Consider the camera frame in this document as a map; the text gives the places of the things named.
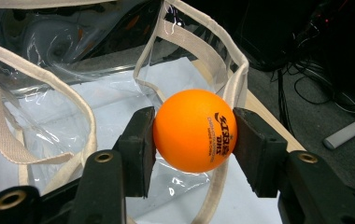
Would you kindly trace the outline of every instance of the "transparent vinyl tote bag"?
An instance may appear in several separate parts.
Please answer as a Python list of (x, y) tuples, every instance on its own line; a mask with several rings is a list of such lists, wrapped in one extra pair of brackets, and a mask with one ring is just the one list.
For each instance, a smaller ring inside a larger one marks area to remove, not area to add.
[[(0, 1), (0, 166), (17, 164), (20, 185), (51, 192), (111, 149), (138, 109), (187, 89), (243, 107), (248, 68), (226, 31), (181, 1)], [(207, 188), (193, 218), (207, 223), (227, 162), (188, 174), (156, 158), (149, 197), (127, 198), (128, 216)]]

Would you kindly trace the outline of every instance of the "ping pong ball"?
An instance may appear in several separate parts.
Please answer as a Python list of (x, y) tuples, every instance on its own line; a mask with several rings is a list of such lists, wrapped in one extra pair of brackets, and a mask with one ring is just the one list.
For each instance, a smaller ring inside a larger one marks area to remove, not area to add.
[(172, 95), (153, 122), (154, 143), (161, 156), (188, 173), (207, 172), (221, 165), (232, 153), (236, 137), (232, 109), (211, 91)]

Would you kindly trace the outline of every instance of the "bag strap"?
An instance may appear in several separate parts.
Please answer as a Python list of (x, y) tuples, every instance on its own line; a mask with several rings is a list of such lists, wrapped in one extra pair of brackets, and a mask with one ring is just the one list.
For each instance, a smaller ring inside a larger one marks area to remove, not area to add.
[[(21, 144), (9, 131), (5, 120), (4, 108), (2, 104), (1, 90), (0, 90), (0, 152), (10, 161), (18, 164), (41, 164), (41, 163), (63, 163), (68, 161), (61, 170), (69, 170), (68, 173), (73, 174), (74, 171), (79, 167), (77, 164), (77, 157), (79, 157), (79, 163), (84, 164), (86, 159), (96, 151), (96, 132), (95, 132), (95, 118), (91, 108), (87, 103), (79, 96), (75, 91), (73, 91), (67, 84), (62, 82), (51, 72), (44, 70), (35, 64), (32, 64), (22, 57), (3, 49), (0, 47), (0, 62), (5, 63), (17, 70), (23, 72), (29, 77), (33, 77), (37, 80), (49, 84), (56, 91), (61, 92), (70, 101), (72, 101), (84, 114), (87, 121), (90, 123), (90, 133), (89, 138), (86, 143), (85, 148), (82, 153), (74, 156), (71, 153), (64, 153), (56, 157), (39, 159), (32, 155), (24, 146)], [(68, 181), (69, 176), (64, 176), (65, 181)]]
[(114, 1), (118, 0), (8, 0), (0, 1), (0, 8), (32, 9), (48, 7), (71, 7)]
[[(193, 7), (181, 2), (179, 0), (164, 0), (164, 13), (166, 9), (173, 5), (186, 15), (192, 17), (199, 23), (203, 24), (207, 29), (209, 29), (213, 34), (215, 34), (225, 47), (229, 50), (232, 60), (239, 66), (238, 69), (233, 73), (228, 79), (223, 92), (223, 100), (230, 107), (234, 106), (244, 106), (247, 93), (247, 74), (249, 70), (249, 62), (245, 55), (239, 50), (239, 48), (234, 44), (232, 38), (228, 33), (222, 29), (215, 21), (213, 21), (206, 14), (196, 10)], [(223, 74), (227, 73), (227, 66), (220, 57), (220, 55), (213, 50), (205, 41), (201, 38), (187, 32), (175, 24), (163, 20), (164, 13), (160, 14), (160, 18), (156, 24), (156, 29), (151, 36), (149, 43), (145, 46), (142, 55), (136, 63), (134, 70), (135, 80), (145, 86), (148, 86), (155, 90), (159, 98), (164, 102), (166, 98), (163, 93), (153, 84), (148, 83), (139, 78), (139, 69), (143, 66), (144, 61), (148, 57), (150, 50), (152, 48), (152, 43), (157, 36), (162, 37), (184, 49), (187, 49), (193, 53), (199, 61), (204, 63), (209, 69), (208, 72), (211, 74), (217, 74), (217, 77), (222, 77)], [(214, 213), (218, 207), (221, 194), (224, 189), (225, 180), (228, 171), (228, 160), (220, 165), (213, 171), (213, 175), (210, 180), (209, 189), (203, 205), (198, 212), (192, 223), (209, 223), (213, 218)]]

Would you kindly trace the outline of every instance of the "black cable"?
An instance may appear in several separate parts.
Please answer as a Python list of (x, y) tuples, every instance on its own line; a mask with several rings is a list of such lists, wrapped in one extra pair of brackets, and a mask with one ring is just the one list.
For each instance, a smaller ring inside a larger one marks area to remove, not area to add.
[(294, 131), (291, 127), (291, 120), (289, 118), (286, 96), (283, 90), (283, 75), (284, 73), (282, 73), (281, 69), (277, 70), (279, 121), (286, 128), (286, 130), (294, 136)]
[(308, 77), (308, 76), (304, 76), (304, 77), (300, 77), (299, 79), (297, 79), (295, 82), (294, 82), (294, 90), (296, 91), (296, 93), (303, 99), (305, 100), (306, 102), (312, 104), (312, 105), (324, 105), (326, 103), (329, 103), (332, 101), (333, 97), (329, 97), (329, 99), (325, 100), (325, 101), (322, 101), (322, 102), (314, 102), (314, 101), (310, 101), (308, 99), (306, 99), (297, 89), (297, 83), (299, 83), (301, 80), (303, 80), (304, 78), (309, 78), (311, 79), (312, 81), (314, 81), (315, 83), (319, 84), (318, 81), (316, 79), (314, 79), (313, 77)]
[(347, 103), (343, 103), (342, 101), (340, 101), (341, 99), (338, 99), (337, 98), (337, 96), (338, 95), (344, 95), (343, 97), (345, 98), (345, 99), (347, 99), (349, 96), (348, 96), (348, 93), (345, 93), (345, 92), (338, 92), (338, 93), (336, 93), (335, 95), (334, 95), (334, 98), (333, 98), (333, 100), (334, 100), (334, 102), (335, 103), (337, 103), (337, 104), (339, 104), (339, 105), (343, 105), (343, 106), (353, 106), (353, 107), (355, 107), (355, 104), (347, 104)]
[(273, 74), (272, 74), (272, 76), (270, 78), (270, 82), (278, 81), (278, 76), (277, 76), (277, 78), (274, 79), (275, 72), (276, 71), (282, 71), (282, 69), (284, 69), (284, 67), (286, 67), (286, 70), (282, 73), (282, 76), (284, 76), (287, 73), (290, 74), (290, 75), (295, 75), (295, 74), (291, 74), (290, 73), (290, 69), (293, 67), (293, 64), (292, 63), (286, 63), (283, 67), (273, 71)]
[(308, 58), (306, 59), (306, 62), (297, 61), (296, 66), (297, 65), (300, 65), (303, 68), (311, 69), (312, 71), (314, 71), (316, 73), (323, 73), (324, 72), (324, 68), (321, 65), (311, 62), (310, 56), (308, 56)]

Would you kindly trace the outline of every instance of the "metal screw hole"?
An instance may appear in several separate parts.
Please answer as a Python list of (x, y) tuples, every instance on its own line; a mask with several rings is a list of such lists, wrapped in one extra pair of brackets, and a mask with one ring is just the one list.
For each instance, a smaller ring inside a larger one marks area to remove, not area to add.
[(308, 163), (316, 163), (318, 162), (318, 158), (316, 158), (315, 156), (309, 154), (309, 153), (300, 153), (298, 155), (299, 159)]
[(113, 159), (113, 154), (108, 152), (101, 153), (95, 157), (95, 161), (97, 162), (107, 162), (111, 161), (111, 159)]
[(0, 198), (0, 210), (6, 210), (23, 202), (26, 198), (26, 193), (23, 190), (17, 189), (9, 192)]

